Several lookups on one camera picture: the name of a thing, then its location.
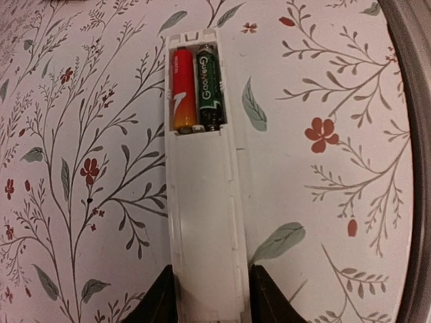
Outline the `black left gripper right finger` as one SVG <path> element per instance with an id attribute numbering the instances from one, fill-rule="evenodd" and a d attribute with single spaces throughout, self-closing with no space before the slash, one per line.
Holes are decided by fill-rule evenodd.
<path id="1" fill-rule="evenodd" d="M 253 323 L 307 323 L 262 265 L 251 266 L 249 285 Z"/>

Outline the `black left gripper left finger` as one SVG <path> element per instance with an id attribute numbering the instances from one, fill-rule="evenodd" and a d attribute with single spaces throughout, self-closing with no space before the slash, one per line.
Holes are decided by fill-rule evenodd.
<path id="1" fill-rule="evenodd" d="M 177 323 L 176 292 L 172 265 L 164 267 L 124 323 Z"/>

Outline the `red green battery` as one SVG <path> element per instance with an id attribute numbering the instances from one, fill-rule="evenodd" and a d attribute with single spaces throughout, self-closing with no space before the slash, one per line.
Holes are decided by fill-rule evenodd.
<path id="1" fill-rule="evenodd" d="M 197 124 L 195 98 L 195 76 L 193 54 L 186 48 L 179 48 L 173 54 L 173 129 L 179 134 L 193 132 Z"/>

